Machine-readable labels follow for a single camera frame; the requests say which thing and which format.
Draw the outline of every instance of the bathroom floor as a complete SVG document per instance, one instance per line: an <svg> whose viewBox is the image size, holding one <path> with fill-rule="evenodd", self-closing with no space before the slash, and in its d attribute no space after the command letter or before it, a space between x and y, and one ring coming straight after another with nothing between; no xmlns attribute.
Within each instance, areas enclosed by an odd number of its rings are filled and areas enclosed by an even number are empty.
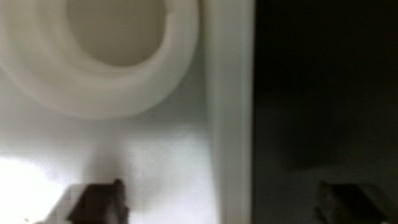
<svg viewBox="0 0 398 224"><path fill-rule="evenodd" d="M398 3L257 1L253 223L317 223L321 180L398 204Z"/></svg>

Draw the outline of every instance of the black object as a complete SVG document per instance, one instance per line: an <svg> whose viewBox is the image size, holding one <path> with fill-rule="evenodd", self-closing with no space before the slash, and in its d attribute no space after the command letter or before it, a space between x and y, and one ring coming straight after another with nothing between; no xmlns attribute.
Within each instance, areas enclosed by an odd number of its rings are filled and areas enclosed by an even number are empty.
<svg viewBox="0 0 398 224"><path fill-rule="evenodd" d="M72 224L125 224L127 207L124 206L124 184L90 184L77 199L67 220Z"/></svg>
<svg viewBox="0 0 398 224"><path fill-rule="evenodd" d="M315 213L328 224L379 224L387 221L356 184L319 183Z"/></svg>

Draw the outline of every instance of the floor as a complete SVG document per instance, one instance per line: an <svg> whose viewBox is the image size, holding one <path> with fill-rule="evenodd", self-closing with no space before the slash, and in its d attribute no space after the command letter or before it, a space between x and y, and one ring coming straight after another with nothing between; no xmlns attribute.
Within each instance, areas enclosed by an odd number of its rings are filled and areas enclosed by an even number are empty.
<svg viewBox="0 0 398 224"><path fill-rule="evenodd" d="M398 203L398 3L257 1L253 223L315 223L321 180Z"/></svg>

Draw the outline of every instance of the dark object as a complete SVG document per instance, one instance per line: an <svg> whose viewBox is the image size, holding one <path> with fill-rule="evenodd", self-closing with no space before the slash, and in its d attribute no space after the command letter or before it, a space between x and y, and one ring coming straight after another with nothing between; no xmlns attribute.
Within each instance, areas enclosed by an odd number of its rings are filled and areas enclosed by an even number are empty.
<svg viewBox="0 0 398 224"><path fill-rule="evenodd" d="M317 186L317 217L328 224L379 224L387 216L356 184Z"/></svg>
<svg viewBox="0 0 398 224"><path fill-rule="evenodd" d="M90 184L77 199L67 220L72 224L125 224L127 207L124 206L124 184Z"/></svg>

